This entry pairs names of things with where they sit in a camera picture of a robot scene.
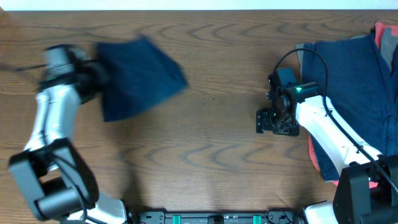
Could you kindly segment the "navy blue trousers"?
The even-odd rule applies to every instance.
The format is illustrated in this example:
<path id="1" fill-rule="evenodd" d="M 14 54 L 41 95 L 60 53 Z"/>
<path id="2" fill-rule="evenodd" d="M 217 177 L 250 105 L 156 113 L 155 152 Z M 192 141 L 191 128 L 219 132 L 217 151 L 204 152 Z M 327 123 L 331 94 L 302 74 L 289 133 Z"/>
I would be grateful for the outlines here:
<path id="1" fill-rule="evenodd" d="M 181 66 L 146 36 L 100 42 L 96 56 L 110 78 L 102 96 L 105 122 L 139 115 L 188 86 Z"/>

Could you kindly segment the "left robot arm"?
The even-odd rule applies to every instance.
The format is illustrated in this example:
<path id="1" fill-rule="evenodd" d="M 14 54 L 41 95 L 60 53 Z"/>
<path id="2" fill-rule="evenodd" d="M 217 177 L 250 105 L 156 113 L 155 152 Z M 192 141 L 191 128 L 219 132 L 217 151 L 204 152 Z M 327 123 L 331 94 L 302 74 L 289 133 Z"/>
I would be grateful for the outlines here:
<path id="1" fill-rule="evenodd" d="M 106 72 L 75 45 L 48 47 L 44 56 L 34 128 L 24 150 L 10 158 L 9 172 L 39 221 L 130 223 L 124 202 L 99 191 L 72 144 L 76 114 L 103 91 Z"/>

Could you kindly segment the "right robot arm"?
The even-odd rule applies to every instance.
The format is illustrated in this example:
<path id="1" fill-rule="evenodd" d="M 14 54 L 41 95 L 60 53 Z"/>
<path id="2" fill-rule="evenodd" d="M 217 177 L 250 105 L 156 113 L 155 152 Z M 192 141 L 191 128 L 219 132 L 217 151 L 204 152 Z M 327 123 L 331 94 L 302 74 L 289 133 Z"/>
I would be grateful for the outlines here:
<path id="1" fill-rule="evenodd" d="M 294 223 L 397 223 L 397 156 L 366 143 L 317 84 L 299 84 L 291 68 L 274 70 L 268 81 L 272 106 L 257 111 L 257 133 L 298 136 L 304 127 L 340 176 L 333 201 L 305 207 Z"/>

